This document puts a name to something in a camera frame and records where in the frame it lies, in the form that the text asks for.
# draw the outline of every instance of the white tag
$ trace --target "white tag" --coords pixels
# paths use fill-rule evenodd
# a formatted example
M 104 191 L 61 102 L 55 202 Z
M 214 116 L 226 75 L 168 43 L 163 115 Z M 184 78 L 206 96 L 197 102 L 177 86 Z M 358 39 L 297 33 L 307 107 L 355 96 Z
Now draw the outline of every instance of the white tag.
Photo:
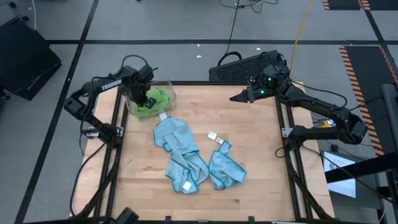
M 212 140 L 215 140 L 217 137 L 217 134 L 214 133 L 213 131 L 209 131 L 209 133 L 207 134 L 207 137 L 209 137 Z
M 160 114 L 159 114 L 159 117 L 160 117 L 160 119 L 163 121 L 164 119 L 166 119 L 167 118 L 167 114 L 166 114 L 166 112 L 161 112 Z
M 216 142 L 218 142 L 219 144 L 223 144 L 224 140 L 217 138 Z
M 192 184 L 189 183 L 188 181 L 185 181 L 185 184 L 182 186 L 184 190 L 189 190 L 191 188 Z

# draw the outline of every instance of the clear plastic bowl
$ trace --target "clear plastic bowl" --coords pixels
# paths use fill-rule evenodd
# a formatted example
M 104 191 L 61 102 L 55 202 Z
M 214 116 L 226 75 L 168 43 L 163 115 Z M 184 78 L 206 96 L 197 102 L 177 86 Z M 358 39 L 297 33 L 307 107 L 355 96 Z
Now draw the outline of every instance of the clear plastic bowl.
M 129 112 L 134 115 L 138 120 L 142 121 L 153 116 L 157 116 L 158 114 L 169 111 L 175 108 L 177 95 L 173 89 L 172 83 L 170 80 L 167 81 L 156 81 L 150 84 L 150 90 L 147 91 L 147 96 L 150 97 L 151 95 L 159 95 L 162 94 L 162 97 L 157 103 L 153 106 L 153 108 L 143 108 L 138 107 L 134 102 L 131 101 L 129 96 L 126 96 L 126 104 Z

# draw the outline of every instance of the orange and black striped tape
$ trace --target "orange and black striped tape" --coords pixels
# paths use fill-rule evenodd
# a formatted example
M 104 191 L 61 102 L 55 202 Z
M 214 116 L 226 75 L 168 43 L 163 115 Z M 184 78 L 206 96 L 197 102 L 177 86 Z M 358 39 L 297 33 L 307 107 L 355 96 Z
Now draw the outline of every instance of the orange and black striped tape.
M 329 10 L 329 2 L 328 0 L 322 0 L 323 8 Z
M 374 152 L 376 153 L 376 155 L 382 156 L 382 155 L 384 155 L 383 149 L 380 145 L 380 141 L 377 136 L 376 130 L 374 129 L 373 122 L 372 122 L 371 116 L 368 111 L 368 107 L 365 104 L 365 100 L 363 98 L 361 87 L 359 87 L 359 83 L 356 79 L 356 75 L 355 75 L 353 66 L 351 64 L 351 61 L 349 60 L 347 50 L 343 46 L 340 46 L 339 49 L 340 49 L 341 56 L 343 57 L 343 63 L 344 63 L 344 66 L 346 67 L 348 78 L 349 78 L 349 80 L 351 82 L 351 86 L 353 87 L 353 90 L 354 90 L 354 95 L 355 95 L 356 101 L 358 102 L 358 105 L 360 105 L 359 110 L 361 111 L 363 121 L 365 122 L 366 126 L 368 127 L 368 134 L 369 134 L 369 137 L 371 138 Z
M 368 0 L 358 0 L 359 6 L 364 10 L 371 10 Z
M 387 55 L 386 55 L 386 52 L 384 51 L 384 49 L 383 49 L 381 46 L 379 46 L 379 49 L 380 49 L 381 53 L 383 54 L 384 60 L 385 60 L 386 63 L 387 63 L 387 66 L 388 66 L 388 69 L 389 69 L 390 72 L 391 72 L 392 78 L 394 79 L 394 81 L 395 81 L 396 83 L 398 83 L 397 75 L 396 75 L 396 73 L 394 72 L 394 69 L 392 69 L 392 66 L 391 66 L 391 64 L 390 64 L 390 61 L 388 60 L 388 57 L 387 57 Z

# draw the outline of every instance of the cable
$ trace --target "cable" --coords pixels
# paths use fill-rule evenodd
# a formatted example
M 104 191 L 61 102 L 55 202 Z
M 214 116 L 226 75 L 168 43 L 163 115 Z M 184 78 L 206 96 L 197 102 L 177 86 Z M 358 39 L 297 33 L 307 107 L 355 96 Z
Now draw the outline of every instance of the cable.
M 122 64 L 120 65 L 120 69 L 118 70 L 118 72 L 116 72 L 116 73 L 113 74 L 113 75 L 110 75 L 109 77 L 114 77 L 114 76 L 116 76 L 116 75 L 119 75 L 120 72 L 122 71 L 123 67 L 124 67 L 124 62 L 125 62 L 126 59 L 129 58 L 129 57 L 136 57 L 136 58 L 139 58 L 139 59 L 143 60 L 143 61 L 145 62 L 146 65 L 149 65 L 148 62 L 147 62 L 147 60 L 145 60 L 143 57 L 141 57 L 141 56 L 139 56 L 139 55 L 127 55 L 127 56 L 125 56 L 125 57 L 122 59 Z
M 264 51 L 264 52 L 261 52 L 261 54 L 260 54 L 260 56 L 259 56 L 259 71 L 260 71 L 260 73 L 261 73 L 260 62 L 261 62 L 261 56 L 262 56 L 263 54 L 266 54 L 266 55 L 269 57 L 269 61 L 270 61 L 271 65 L 272 65 L 272 67 L 274 68 L 275 72 L 278 72 L 278 73 L 279 73 L 280 71 L 278 71 L 278 70 L 275 68 L 275 64 L 274 64 L 274 61 L 273 61 L 271 55 L 269 55 L 269 53 L 268 53 L 268 52 L 265 52 L 265 51 Z
M 316 124 L 316 123 L 318 123 L 318 122 L 320 122 L 320 121 L 328 121 L 327 119 L 317 119 L 316 121 L 312 121 L 312 123 L 313 124 Z
M 34 13 L 34 28 L 36 30 L 36 5 L 35 5 L 35 1 L 32 0 L 32 6 L 33 6 L 33 13 Z
M 361 146 L 374 147 L 374 146 L 372 146 L 372 145 L 369 145 L 369 144 L 360 144 L 360 145 L 361 145 Z M 385 150 L 383 150 L 383 149 L 379 149 L 379 148 L 378 148 L 378 151 L 386 152 Z
M 292 83 L 295 83 L 295 84 L 298 84 L 298 85 L 300 85 L 300 86 L 304 86 L 305 88 L 309 88 L 309 89 L 311 89 L 311 90 L 320 91 L 320 92 L 324 92 L 324 93 L 330 93 L 330 94 L 339 96 L 339 97 L 341 97 L 342 99 L 344 99 L 344 104 L 343 104 L 342 106 L 333 106 L 333 107 L 331 107 L 331 108 L 333 108 L 333 109 L 335 109 L 335 110 L 343 109 L 343 108 L 347 105 L 347 103 L 348 103 L 347 98 L 346 98 L 345 96 L 341 95 L 341 94 L 338 94 L 338 93 L 335 93 L 335 92 L 332 92 L 332 91 L 328 91 L 328 90 L 320 90 L 320 89 L 317 89 L 317 88 L 314 88 L 314 87 L 309 87 L 309 86 L 303 85 L 303 84 L 298 83 L 298 82 L 293 82 L 293 81 L 291 81 L 291 82 L 292 82 Z M 284 102 L 286 103 L 286 102 L 289 102 L 289 101 L 292 101 L 292 100 L 312 101 L 312 100 L 307 99 L 307 98 L 294 98 L 294 99 L 285 100 Z M 322 103 L 322 102 L 319 102 L 319 101 L 316 101 L 316 103 L 318 103 L 319 105 L 322 105 L 322 106 L 330 107 L 330 106 L 326 105 L 325 103 Z
M 292 59 L 290 61 L 290 74 L 293 74 L 293 65 L 294 65 L 294 58 L 295 58 L 295 54 L 296 54 L 297 42 L 300 39 L 301 32 L 303 31 L 305 21 L 307 20 L 308 13 L 310 12 L 310 9 L 311 9 L 311 5 L 312 5 L 312 0 L 308 0 L 308 5 L 307 5 L 307 8 L 305 9 L 303 20 L 300 25 L 300 29 L 298 30 L 296 40 L 294 41 Z
M 275 156 L 276 156 L 277 158 L 279 158 L 279 159 L 285 157 L 285 155 L 283 155 L 283 156 L 278 156 L 278 155 L 277 155 L 278 151 L 281 150 L 281 149 L 283 149 L 283 148 L 284 148 L 284 147 L 282 146 L 282 147 L 278 148 L 277 150 L 275 150 Z
M 236 9 L 235 9 L 235 16 L 234 16 L 234 22 L 232 23 L 232 29 L 231 29 L 231 35 L 229 36 L 229 41 L 228 41 L 228 48 L 226 49 L 226 52 L 224 55 L 226 55 L 229 51 L 229 46 L 231 45 L 231 40 L 232 40 L 232 34 L 234 32 L 234 27 L 235 27 L 235 20 L 236 20 L 236 15 L 238 14 L 238 9 L 239 9 L 239 2 L 240 0 L 238 0 L 238 3 L 236 5 Z
M 386 208 L 384 208 L 383 214 L 381 215 L 378 224 L 381 223 L 381 220 L 384 218 L 384 215 L 386 214 Z
M 256 3 L 259 3 L 259 2 L 261 2 L 260 10 L 259 10 L 259 11 L 256 11 L 256 10 L 253 8 L 253 5 L 255 5 Z M 255 12 L 255 13 L 261 13 L 261 11 L 262 11 L 262 5 L 263 5 L 264 3 L 268 3 L 268 4 L 278 4 L 278 3 L 279 3 L 279 0 L 275 0 L 274 2 L 269 2 L 269 1 L 264 1 L 264 0 L 250 0 L 250 7 L 251 7 L 251 10 L 252 10 L 253 12 Z
M 370 190 L 371 192 L 373 192 L 375 195 L 377 195 L 378 197 L 383 198 L 384 200 L 386 200 L 386 201 L 392 203 L 392 200 L 390 200 L 390 199 L 386 198 L 385 196 L 379 194 L 378 192 L 376 192 L 375 190 L 373 190 L 371 187 L 369 187 L 368 185 L 366 185 L 364 182 L 362 182 L 361 180 L 359 180 L 357 177 L 354 177 L 354 175 L 350 174 L 347 170 L 345 170 L 344 168 L 342 168 L 342 167 L 338 166 L 337 164 L 335 164 L 334 162 L 332 162 L 332 161 L 331 161 L 329 158 L 327 158 L 326 156 L 324 156 L 324 155 L 320 154 L 319 152 L 317 152 L 317 151 L 315 151 L 315 150 L 313 150 L 313 149 L 310 149 L 310 148 L 308 148 L 308 147 L 306 147 L 306 146 L 302 146 L 302 147 L 303 147 L 304 149 L 308 150 L 308 151 L 312 151 L 312 152 L 318 154 L 321 158 L 324 158 L 324 159 L 328 160 L 331 164 L 335 165 L 338 169 L 340 169 L 341 171 L 343 171 L 345 174 L 347 174 L 348 176 L 350 176 L 352 179 L 355 179 L 356 181 L 358 181 L 360 184 L 362 184 L 363 186 L 365 186 L 367 189 L 369 189 L 369 190 Z
M 350 109 L 350 111 L 353 111 L 353 110 L 355 110 L 356 108 L 359 108 L 359 107 L 361 107 L 361 106 L 365 106 L 365 105 L 367 105 L 368 103 L 370 103 L 370 102 L 372 102 L 372 101 L 374 101 L 374 100 L 380 99 L 380 98 L 382 98 L 382 96 L 378 96 L 378 97 L 373 98 L 373 99 L 371 99 L 371 100 L 365 101 L 364 103 L 361 103 L 360 105 L 354 107 L 353 109 Z
M 326 141 L 327 143 L 331 144 L 331 145 L 334 145 L 333 143 L 331 143 L 330 141 L 328 141 L 328 140 L 326 140 L 326 139 L 325 139 L 325 141 Z M 357 160 L 365 161 L 364 159 L 361 159 L 361 158 L 356 157 L 356 156 L 353 155 L 352 153 L 348 152 L 348 151 L 345 150 L 345 149 L 340 148 L 339 146 L 337 146 L 337 148 L 340 149 L 340 150 L 343 151 L 343 152 L 346 152 L 347 154 L 349 154 L 350 156 L 354 157 L 354 158 L 357 159 Z
M 231 9 L 236 9 L 236 7 L 238 7 L 238 9 L 244 9 L 245 7 L 251 6 L 251 9 L 252 9 L 254 12 L 260 13 L 260 12 L 262 11 L 262 5 L 263 5 L 264 3 L 268 3 L 268 4 L 278 4 L 278 3 L 279 3 L 279 0 L 275 0 L 274 2 L 261 1 L 261 0 L 252 0 L 252 1 L 253 1 L 254 3 L 253 3 L 253 2 L 250 2 L 250 4 L 247 4 L 247 5 L 244 5 L 244 4 L 239 5 L 239 4 L 236 4 L 236 3 L 235 3 L 235 6 L 227 6 L 227 5 L 223 4 L 223 0 L 220 0 L 220 1 L 219 1 L 219 4 L 222 5 L 222 6 L 224 6 L 224 7 L 231 8 Z M 259 3 L 259 2 L 261 2 L 261 9 L 260 9 L 259 12 L 257 12 L 256 10 L 254 10 L 253 5 L 255 5 L 255 4 Z
M 71 194 L 70 200 L 69 200 L 69 210 L 70 210 L 70 213 L 72 214 L 73 217 L 76 216 L 75 212 L 73 211 L 73 206 L 72 206 L 72 204 L 73 204 L 73 197 L 74 197 L 74 195 L 75 195 L 76 185 L 77 185 L 77 181 L 78 181 L 79 176 L 80 176 L 80 172 L 81 172 L 81 170 L 84 168 L 84 166 L 87 164 L 87 162 L 88 162 L 92 157 L 94 157 L 104 146 L 105 146 L 105 143 L 102 144 L 94 153 L 92 153 L 92 155 L 89 156 L 89 157 L 84 161 L 84 163 L 80 166 L 79 171 L 77 172 L 76 179 L 75 179 L 75 183 L 73 184 L 73 188 L 72 188 L 72 194 Z

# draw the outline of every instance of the black stand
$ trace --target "black stand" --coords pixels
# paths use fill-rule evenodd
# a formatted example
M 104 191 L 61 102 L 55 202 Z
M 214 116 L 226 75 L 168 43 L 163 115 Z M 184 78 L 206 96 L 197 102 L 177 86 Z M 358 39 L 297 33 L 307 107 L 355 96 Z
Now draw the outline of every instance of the black stand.
M 389 117 L 391 131 L 395 145 L 398 143 L 398 91 L 395 85 L 384 84 L 382 86 L 383 98 L 386 104 L 386 110 Z M 390 197 L 393 201 L 394 215 L 398 223 L 398 191 L 395 182 L 394 171 L 398 170 L 398 153 L 396 150 L 377 158 L 368 159 L 353 165 L 345 166 L 344 170 L 355 177 L 361 177 L 369 174 L 378 174 L 386 172 L 388 186 L 379 187 L 377 191 Z M 349 175 L 341 169 L 334 169 L 325 173 L 328 183 L 351 179 Z

